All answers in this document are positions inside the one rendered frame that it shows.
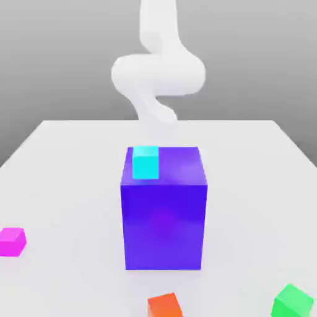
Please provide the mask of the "small cyan cube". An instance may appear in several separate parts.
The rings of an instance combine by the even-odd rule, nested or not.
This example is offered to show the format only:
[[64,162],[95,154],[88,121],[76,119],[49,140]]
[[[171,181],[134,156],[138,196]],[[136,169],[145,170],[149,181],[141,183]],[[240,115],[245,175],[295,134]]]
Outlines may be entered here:
[[138,180],[159,178],[159,147],[134,146],[132,150],[132,176]]

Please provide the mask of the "small orange cube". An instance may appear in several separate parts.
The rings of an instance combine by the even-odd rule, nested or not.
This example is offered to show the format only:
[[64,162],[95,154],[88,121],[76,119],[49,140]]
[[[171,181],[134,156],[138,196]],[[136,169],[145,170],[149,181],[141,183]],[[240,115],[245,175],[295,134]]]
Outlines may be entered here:
[[147,300],[147,317],[183,317],[180,304],[174,293]]

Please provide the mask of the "small magenta cube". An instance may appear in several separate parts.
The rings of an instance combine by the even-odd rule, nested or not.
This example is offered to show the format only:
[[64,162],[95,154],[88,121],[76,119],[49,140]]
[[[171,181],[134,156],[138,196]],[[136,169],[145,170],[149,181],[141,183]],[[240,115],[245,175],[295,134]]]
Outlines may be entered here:
[[0,231],[0,256],[19,257],[27,243],[23,228],[6,227]]

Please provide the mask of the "small green cube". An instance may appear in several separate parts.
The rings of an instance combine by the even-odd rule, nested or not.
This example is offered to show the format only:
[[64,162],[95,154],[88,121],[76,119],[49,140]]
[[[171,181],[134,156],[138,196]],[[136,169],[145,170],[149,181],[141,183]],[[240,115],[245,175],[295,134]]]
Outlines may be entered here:
[[271,317],[310,317],[314,299],[293,284],[288,284],[276,296]]

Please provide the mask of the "large purple box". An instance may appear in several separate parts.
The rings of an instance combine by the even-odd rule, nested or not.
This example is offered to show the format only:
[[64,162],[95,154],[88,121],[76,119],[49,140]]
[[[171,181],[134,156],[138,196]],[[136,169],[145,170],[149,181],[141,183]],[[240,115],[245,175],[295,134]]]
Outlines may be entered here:
[[121,177],[127,270],[199,270],[207,180],[197,147],[161,147],[159,178],[132,177],[128,147]]

